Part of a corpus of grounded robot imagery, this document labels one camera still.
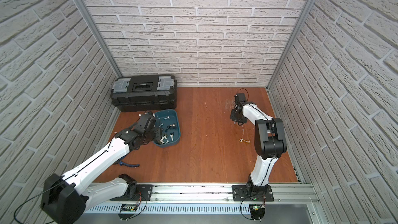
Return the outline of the teal plastic storage bin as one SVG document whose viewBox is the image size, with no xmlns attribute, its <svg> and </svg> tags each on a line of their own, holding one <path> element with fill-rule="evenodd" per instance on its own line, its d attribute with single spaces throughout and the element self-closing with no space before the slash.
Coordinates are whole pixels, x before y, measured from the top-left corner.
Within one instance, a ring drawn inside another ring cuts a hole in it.
<svg viewBox="0 0 398 224">
<path fill-rule="evenodd" d="M 157 119 L 155 123 L 156 136 L 153 141 L 155 145 L 163 148 L 177 145 L 181 131 L 176 111 L 162 110 L 154 115 Z"/>
</svg>

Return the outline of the black chess piece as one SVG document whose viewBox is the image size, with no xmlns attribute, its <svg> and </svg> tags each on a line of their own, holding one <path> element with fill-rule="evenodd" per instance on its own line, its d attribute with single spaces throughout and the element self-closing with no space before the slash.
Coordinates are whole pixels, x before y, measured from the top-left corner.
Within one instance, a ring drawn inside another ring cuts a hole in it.
<svg viewBox="0 0 398 224">
<path fill-rule="evenodd" d="M 173 125 L 169 125 L 167 128 L 166 128 L 166 132 L 168 131 L 168 130 L 173 130 L 173 129 L 177 129 L 177 126 L 175 125 L 175 124 L 173 124 Z"/>
</svg>

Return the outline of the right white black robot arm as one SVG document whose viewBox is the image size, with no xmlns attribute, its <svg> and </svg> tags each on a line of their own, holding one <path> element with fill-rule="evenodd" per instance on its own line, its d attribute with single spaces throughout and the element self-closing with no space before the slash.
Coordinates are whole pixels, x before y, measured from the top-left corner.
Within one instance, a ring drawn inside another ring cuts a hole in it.
<svg viewBox="0 0 398 224">
<path fill-rule="evenodd" d="M 284 123 L 260 110 L 243 93 L 234 96 L 230 119 L 239 125 L 250 121 L 255 127 L 254 146 L 258 156 L 246 184 L 247 194 L 266 192 L 275 163 L 287 151 Z"/>
</svg>

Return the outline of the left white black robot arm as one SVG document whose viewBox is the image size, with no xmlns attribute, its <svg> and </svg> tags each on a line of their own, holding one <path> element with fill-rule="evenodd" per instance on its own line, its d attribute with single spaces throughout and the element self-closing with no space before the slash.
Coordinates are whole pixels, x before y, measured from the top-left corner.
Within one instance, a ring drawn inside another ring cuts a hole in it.
<svg viewBox="0 0 398 224">
<path fill-rule="evenodd" d="M 122 157 L 153 141 L 157 118 L 144 112 L 138 121 L 118 132 L 100 151 L 59 176 L 52 174 L 40 194 L 40 208 L 58 224 L 72 224 L 90 208 L 107 200 L 134 195 L 134 179 L 122 174 L 107 183 L 91 183 Z"/>
</svg>

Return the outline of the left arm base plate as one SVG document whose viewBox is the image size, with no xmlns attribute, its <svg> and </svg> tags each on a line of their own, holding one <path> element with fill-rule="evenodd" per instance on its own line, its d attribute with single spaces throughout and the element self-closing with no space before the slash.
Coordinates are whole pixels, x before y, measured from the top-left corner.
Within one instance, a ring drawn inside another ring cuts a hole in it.
<svg viewBox="0 0 398 224">
<path fill-rule="evenodd" d="M 151 200 L 153 185 L 151 184 L 138 184 L 134 188 L 128 189 L 127 192 L 115 200 L 119 201 L 138 201 L 140 197 L 146 201 Z"/>
</svg>

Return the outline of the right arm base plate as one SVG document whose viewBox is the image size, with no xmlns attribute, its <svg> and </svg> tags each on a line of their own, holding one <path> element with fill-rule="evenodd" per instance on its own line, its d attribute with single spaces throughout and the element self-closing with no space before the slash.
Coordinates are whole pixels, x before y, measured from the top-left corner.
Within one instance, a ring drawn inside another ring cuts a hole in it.
<svg viewBox="0 0 398 224">
<path fill-rule="evenodd" d="M 270 185 L 265 186 L 247 186 L 232 185 L 232 196 L 236 202 L 258 201 L 273 202 L 274 196 Z"/>
</svg>

